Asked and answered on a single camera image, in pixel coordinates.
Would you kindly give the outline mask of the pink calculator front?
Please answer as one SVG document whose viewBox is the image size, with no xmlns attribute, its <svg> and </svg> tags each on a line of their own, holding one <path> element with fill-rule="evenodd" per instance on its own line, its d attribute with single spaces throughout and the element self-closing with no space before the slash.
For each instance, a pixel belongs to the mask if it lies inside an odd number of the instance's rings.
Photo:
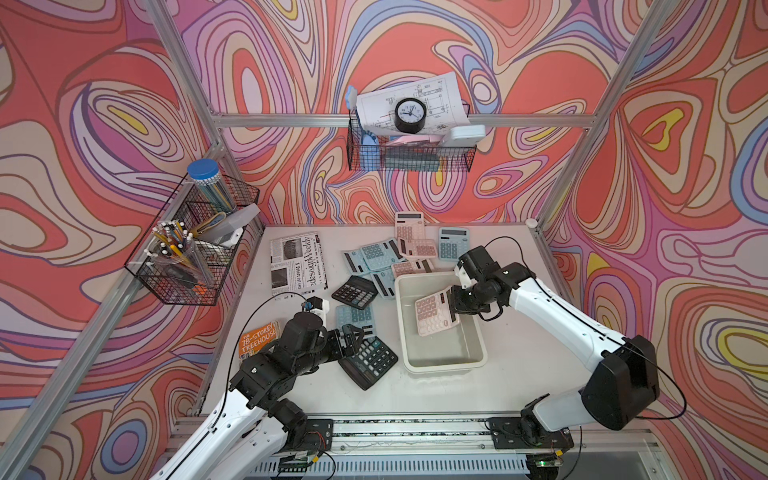
<svg viewBox="0 0 768 480">
<path fill-rule="evenodd" d="M 421 337 L 428 337 L 459 325 L 458 315 L 452 315 L 449 310 L 447 292 L 450 288 L 451 286 L 415 301 L 416 326 Z"/>
</svg>

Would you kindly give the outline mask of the black calculator front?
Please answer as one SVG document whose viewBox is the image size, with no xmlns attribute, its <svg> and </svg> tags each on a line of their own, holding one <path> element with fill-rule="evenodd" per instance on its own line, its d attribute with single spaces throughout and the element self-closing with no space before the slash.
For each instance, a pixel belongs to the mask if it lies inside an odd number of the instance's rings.
<svg viewBox="0 0 768 480">
<path fill-rule="evenodd" d="M 365 339 L 360 351 L 338 361 L 347 376 L 363 391 L 367 391 L 398 362 L 395 352 L 377 336 Z"/>
</svg>

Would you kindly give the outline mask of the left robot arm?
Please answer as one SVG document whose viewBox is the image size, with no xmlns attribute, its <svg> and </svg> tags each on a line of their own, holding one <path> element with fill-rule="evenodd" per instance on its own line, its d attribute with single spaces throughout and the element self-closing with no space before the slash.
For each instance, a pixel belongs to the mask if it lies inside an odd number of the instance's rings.
<svg viewBox="0 0 768 480">
<path fill-rule="evenodd" d="M 356 355 L 364 331 L 328 330 L 321 310 L 296 313 L 272 345 L 244 360 L 224 395 L 155 479 L 244 479 L 289 441 L 308 433 L 307 415 L 287 398 L 298 377 Z"/>
</svg>

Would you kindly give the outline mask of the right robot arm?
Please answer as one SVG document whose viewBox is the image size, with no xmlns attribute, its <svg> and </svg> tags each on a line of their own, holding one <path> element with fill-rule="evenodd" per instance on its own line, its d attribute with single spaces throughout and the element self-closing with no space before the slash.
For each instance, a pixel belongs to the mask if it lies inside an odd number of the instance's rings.
<svg viewBox="0 0 768 480">
<path fill-rule="evenodd" d="M 450 293 L 453 312 L 492 321 L 492 304 L 512 308 L 547 330 L 589 371 L 588 381 L 567 392 L 545 394 L 520 413 L 524 441 L 539 445 L 563 429 L 598 423 L 619 431 L 660 396 L 653 344 L 601 325 L 556 295 L 524 261 L 500 265 L 480 246 L 454 268 L 459 285 Z"/>
</svg>

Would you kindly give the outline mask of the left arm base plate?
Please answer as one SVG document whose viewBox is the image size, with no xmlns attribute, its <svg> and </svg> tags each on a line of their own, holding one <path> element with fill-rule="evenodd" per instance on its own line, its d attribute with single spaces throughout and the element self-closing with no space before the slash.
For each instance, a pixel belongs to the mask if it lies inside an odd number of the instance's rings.
<svg viewBox="0 0 768 480">
<path fill-rule="evenodd" d="M 288 432 L 286 443 L 280 452 L 327 451 L 332 447 L 333 433 L 332 419 L 309 419 Z"/>
</svg>

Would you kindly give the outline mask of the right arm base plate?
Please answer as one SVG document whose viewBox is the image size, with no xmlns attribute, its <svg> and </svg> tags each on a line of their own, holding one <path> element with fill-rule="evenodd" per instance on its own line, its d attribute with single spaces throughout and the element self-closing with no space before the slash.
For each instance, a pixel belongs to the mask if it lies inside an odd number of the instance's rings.
<svg viewBox="0 0 768 480">
<path fill-rule="evenodd" d="M 550 432 L 533 418 L 490 417 L 484 421 L 497 450 L 544 449 L 566 452 L 574 447 L 568 428 Z"/>
</svg>

